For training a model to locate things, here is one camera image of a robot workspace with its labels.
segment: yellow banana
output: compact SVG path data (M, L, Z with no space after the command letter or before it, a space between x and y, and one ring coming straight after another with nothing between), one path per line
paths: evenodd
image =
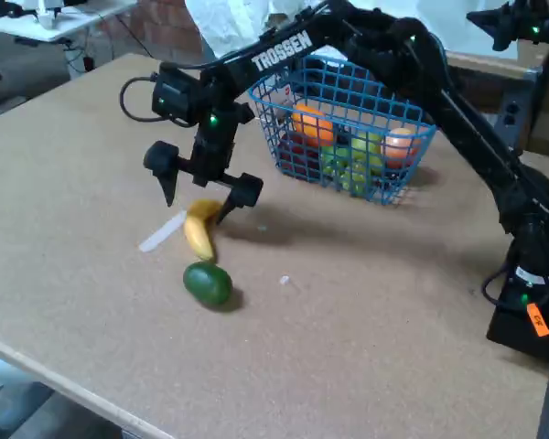
M208 232L208 220L220 209L219 201L202 198L194 201L187 210L183 231L195 254L204 261L212 261L215 257Z

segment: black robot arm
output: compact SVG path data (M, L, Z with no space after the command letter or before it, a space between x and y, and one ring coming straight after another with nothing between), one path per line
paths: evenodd
M199 124L189 159L180 157L176 146L161 142L146 153L145 166L159 179L167 203L172 202L178 171L184 171L198 185L213 181L231 187L219 220L236 207L253 206L262 180L225 173L238 124L253 118L248 104L235 100L259 79L326 45L422 107L478 173L492 191L502 227L514 237L504 270L507 284L513 285L511 291L503 290L501 300L490 297L485 288L483 293L497 309L517 318L526 318L527 303L541 307L545 316L549 306L549 179L522 164L460 95L441 43L416 19L396 19L379 9L360 10L347 0L328 0L301 12L285 28L265 33L256 44L211 63L199 79L171 64L161 64L153 111L186 126Z

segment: blue wire basket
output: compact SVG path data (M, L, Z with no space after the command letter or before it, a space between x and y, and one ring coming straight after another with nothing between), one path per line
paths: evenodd
M310 55L249 90L281 172L392 203L436 132L355 64Z

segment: brown tabletop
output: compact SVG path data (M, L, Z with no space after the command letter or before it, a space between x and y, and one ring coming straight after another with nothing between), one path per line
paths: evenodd
M545 367L484 337L479 284L510 239L441 134L381 207L282 176L259 124L241 127L231 172L264 191L216 230L242 300L211 312L184 290L181 232L138 250L226 194L182 175L168 209L142 167L195 133L120 112L124 81L155 68L125 57L0 116L1 358L143 437L535 436ZM127 104L146 115L150 98L138 84Z

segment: orange label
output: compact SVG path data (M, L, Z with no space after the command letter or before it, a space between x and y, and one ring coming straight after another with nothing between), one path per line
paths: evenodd
M536 304L527 305L527 313L531 318L531 323L533 323L534 330L537 331L537 336L545 337L549 335L549 328L541 316L541 311Z

